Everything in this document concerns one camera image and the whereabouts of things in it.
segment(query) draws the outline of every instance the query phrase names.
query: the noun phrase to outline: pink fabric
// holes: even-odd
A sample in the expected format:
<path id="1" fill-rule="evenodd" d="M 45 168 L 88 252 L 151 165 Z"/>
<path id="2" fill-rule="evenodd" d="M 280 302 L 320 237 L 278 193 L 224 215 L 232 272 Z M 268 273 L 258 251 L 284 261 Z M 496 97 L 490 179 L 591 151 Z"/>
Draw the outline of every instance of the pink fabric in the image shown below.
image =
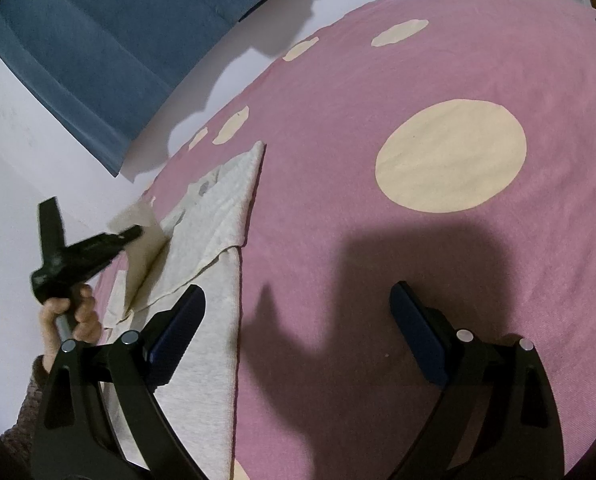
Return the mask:
<path id="1" fill-rule="evenodd" d="M 407 20 L 429 25 L 371 47 Z M 252 480 L 387 478 L 437 399 L 389 315 L 393 283 L 496 341 L 532 339 L 567 469 L 596 437 L 596 10 L 569 0 L 379 0 L 273 63 L 183 147 L 145 198 L 267 143 L 242 250 L 236 458 Z M 404 121 L 456 99 L 505 106 L 527 157 L 471 210 L 425 214 L 380 191 Z M 215 146 L 225 121 L 249 118 Z M 100 283 L 108 284 L 113 280 Z"/>

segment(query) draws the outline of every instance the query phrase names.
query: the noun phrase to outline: brown knit sleeve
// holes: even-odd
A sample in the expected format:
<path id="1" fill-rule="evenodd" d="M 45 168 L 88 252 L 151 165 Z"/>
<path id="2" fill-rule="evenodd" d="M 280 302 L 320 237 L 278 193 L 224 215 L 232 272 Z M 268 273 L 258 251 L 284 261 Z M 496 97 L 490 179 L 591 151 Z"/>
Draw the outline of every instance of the brown knit sleeve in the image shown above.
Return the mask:
<path id="1" fill-rule="evenodd" d="M 35 423 L 42 402 L 42 389 L 47 379 L 47 372 L 42 367 L 42 356 L 38 356 L 33 361 L 33 373 L 26 389 L 26 397 L 20 408 L 17 422 L 14 427 L 6 430 L 0 436 L 8 452 L 27 468 L 30 466 L 33 433 L 35 432 Z"/>

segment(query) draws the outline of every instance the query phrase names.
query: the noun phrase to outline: bed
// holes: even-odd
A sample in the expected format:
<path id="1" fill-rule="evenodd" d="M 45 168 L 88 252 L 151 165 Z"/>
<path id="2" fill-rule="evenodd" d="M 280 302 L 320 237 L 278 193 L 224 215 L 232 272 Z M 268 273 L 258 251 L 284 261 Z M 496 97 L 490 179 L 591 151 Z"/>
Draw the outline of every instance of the bed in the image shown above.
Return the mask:
<path id="1" fill-rule="evenodd" d="M 163 219 L 257 140 L 235 431 L 249 477 L 389 476 L 438 395 L 389 316 L 402 279 L 454 326 L 536 343 L 571 470 L 596 439 L 596 10 L 366 4 L 276 60 L 143 200 Z"/>

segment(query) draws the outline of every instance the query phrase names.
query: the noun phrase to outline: yellow polka dot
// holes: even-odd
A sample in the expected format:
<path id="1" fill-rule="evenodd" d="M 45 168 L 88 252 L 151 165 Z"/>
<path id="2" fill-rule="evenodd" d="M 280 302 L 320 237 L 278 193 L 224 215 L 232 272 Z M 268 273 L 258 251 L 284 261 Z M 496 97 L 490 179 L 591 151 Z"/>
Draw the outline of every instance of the yellow polka dot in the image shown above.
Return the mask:
<path id="1" fill-rule="evenodd" d="M 285 61 L 293 61 L 298 56 L 301 56 L 306 51 L 308 51 L 312 46 L 318 43 L 319 37 L 316 36 L 315 38 L 311 38 L 307 41 L 300 41 L 297 45 L 294 45 L 289 52 L 287 52 L 283 59 Z"/>
<path id="2" fill-rule="evenodd" d="M 204 139 L 204 136 L 205 136 L 206 134 L 208 134 L 208 133 L 209 133 L 209 130 L 208 130 L 207 128 L 203 128 L 203 129 L 201 129 L 201 130 L 200 130 L 198 133 L 196 133 L 196 134 L 193 136 L 193 139 L 191 139 L 191 142 L 189 142 L 189 150 L 192 150 L 192 149 L 193 149 L 193 147 L 194 147 L 194 146 L 195 146 L 195 145 L 196 145 L 198 142 L 200 142 L 201 140 L 203 140 L 203 139 Z"/>
<path id="3" fill-rule="evenodd" d="M 523 127 L 505 107 L 455 99 L 425 108 L 389 136 L 376 159 L 376 181 L 398 205 L 463 211 L 505 189 L 526 152 Z"/>
<path id="4" fill-rule="evenodd" d="M 420 32 L 423 28 L 427 27 L 429 22 L 427 20 L 409 20 L 405 23 L 398 23 L 392 28 L 381 32 L 373 38 L 371 46 L 384 46 L 392 43 L 398 43 L 398 41 L 406 40 L 415 33 Z"/>
<path id="5" fill-rule="evenodd" d="M 237 460 L 233 461 L 233 476 L 231 480 L 249 480 L 249 476 Z"/>
<path id="6" fill-rule="evenodd" d="M 233 114 L 222 129 L 218 132 L 218 135 L 215 139 L 213 139 L 214 144 L 224 144 L 227 142 L 231 137 L 233 137 L 236 132 L 242 127 L 245 121 L 249 118 L 249 107 L 245 106 L 236 114 Z"/>

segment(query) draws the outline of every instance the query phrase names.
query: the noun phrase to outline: white wall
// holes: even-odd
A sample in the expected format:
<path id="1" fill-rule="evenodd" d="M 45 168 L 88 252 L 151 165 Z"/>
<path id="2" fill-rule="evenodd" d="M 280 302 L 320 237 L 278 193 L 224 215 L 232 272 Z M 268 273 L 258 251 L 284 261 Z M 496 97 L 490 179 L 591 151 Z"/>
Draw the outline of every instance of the white wall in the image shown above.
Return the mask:
<path id="1" fill-rule="evenodd" d="M 36 208 L 44 198 L 0 157 L 0 431 L 14 424 L 31 361 L 42 353 L 29 275 L 41 263 Z M 63 217 L 69 243 L 92 235 Z"/>
<path id="2" fill-rule="evenodd" d="M 112 178 L 0 60 L 0 153 L 64 210 L 100 231 L 214 113 L 298 40 L 372 0 L 270 0 L 191 71 Z"/>

